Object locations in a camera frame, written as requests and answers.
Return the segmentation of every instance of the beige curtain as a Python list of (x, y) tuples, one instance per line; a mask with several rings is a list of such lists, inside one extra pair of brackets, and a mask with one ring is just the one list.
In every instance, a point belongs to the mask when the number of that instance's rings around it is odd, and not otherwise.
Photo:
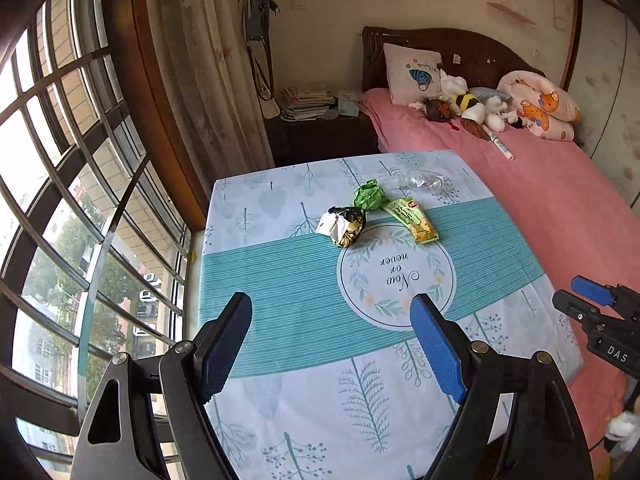
[(162, 80), (205, 189), (273, 167), (237, 0), (147, 0)]

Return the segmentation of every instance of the plastic bottle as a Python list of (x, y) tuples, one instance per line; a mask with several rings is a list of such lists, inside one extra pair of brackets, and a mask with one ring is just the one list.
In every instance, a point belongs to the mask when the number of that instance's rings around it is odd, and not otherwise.
[(409, 170), (406, 174), (398, 174), (394, 177), (398, 187), (425, 187), (433, 194), (442, 192), (444, 177), (434, 171)]

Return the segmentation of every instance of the stack of books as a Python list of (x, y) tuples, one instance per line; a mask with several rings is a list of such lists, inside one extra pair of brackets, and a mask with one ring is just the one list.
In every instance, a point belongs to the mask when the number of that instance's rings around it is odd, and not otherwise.
[(285, 88), (278, 99), (280, 117), (284, 121), (312, 121), (317, 118), (333, 119), (338, 113), (330, 106), (335, 104), (327, 90), (302, 87)]

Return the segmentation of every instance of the dark wooden cabinet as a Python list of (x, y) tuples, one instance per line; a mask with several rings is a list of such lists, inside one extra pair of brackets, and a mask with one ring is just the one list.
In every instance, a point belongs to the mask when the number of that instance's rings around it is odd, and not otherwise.
[(277, 167), (379, 153), (378, 136), (365, 114), (297, 123), (276, 117), (264, 124)]

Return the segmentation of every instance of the metal bolt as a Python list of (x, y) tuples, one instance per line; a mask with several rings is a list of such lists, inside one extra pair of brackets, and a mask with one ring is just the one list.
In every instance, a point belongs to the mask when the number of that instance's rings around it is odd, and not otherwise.
[(111, 362), (115, 365), (121, 365), (124, 361), (127, 360), (127, 354), (124, 352), (118, 352), (111, 358)]
[(542, 350), (536, 354), (536, 359), (538, 359), (538, 361), (541, 362), (543, 365), (549, 365), (553, 361), (553, 359), (551, 358), (551, 355), (549, 355), (548, 353)]
[(178, 344), (176, 344), (174, 350), (177, 354), (186, 354), (187, 352), (191, 351), (192, 347), (193, 343), (191, 341), (180, 341)]
[(471, 349), (476, 354), (486, 354), (489, 351), (489, 345), (484, 341), (473, 341), (471, 343)]

